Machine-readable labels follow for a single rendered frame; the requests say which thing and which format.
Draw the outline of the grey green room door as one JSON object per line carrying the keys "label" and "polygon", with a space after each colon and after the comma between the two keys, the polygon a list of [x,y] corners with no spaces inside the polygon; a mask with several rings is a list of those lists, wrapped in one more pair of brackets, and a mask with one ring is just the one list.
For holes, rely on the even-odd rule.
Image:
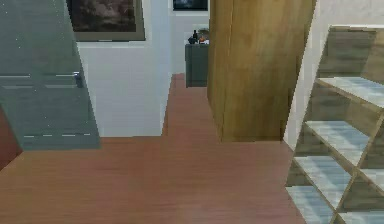
{"label": "grey green room door", "polygon": [[65,0],[0,0],[0,103],[25,151],[100,146]]}

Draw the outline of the small dark framed picture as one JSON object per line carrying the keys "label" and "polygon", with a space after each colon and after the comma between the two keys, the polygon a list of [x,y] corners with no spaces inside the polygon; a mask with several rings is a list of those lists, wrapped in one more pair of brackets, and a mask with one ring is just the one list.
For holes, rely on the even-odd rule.
{"label": "small dark framed picture", "polygon": [[172,0],[174,11],[207,11],[208,0]]}

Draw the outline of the wooden shelf unit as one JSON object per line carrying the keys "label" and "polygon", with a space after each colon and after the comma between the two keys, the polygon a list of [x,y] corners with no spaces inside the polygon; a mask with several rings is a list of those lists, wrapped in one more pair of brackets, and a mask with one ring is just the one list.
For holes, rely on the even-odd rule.
{"label": "wooden shelf unit", "polygon": [[330,27],[285,188],[306,224],[384,224],[384,27]]}

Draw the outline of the tall wooden cupboard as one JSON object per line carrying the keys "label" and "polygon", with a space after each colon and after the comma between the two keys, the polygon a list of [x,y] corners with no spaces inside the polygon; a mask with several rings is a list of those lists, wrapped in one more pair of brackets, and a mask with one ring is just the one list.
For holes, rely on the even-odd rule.
{"label": "tall wooden cupboard", "polygon": [[279,141],[318,0],[210,0],[207,94],[223,142]]}

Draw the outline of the dark framed wall picture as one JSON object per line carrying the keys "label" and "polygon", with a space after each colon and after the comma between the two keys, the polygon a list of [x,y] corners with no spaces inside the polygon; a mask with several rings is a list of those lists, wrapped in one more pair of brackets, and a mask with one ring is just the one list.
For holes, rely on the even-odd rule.
{"label": "dark framed wall picture", "polygon": [[66,0],[78,42],[145,41],[143,0]]}

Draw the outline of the dark grey cabinet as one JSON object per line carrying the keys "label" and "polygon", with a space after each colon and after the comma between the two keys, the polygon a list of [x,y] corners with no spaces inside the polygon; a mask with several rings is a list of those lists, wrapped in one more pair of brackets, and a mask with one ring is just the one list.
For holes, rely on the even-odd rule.
{"label": "dark grey cabinet", "polygon": [[185,46],[186,87],[206,87],[208,74],[207,44]]}

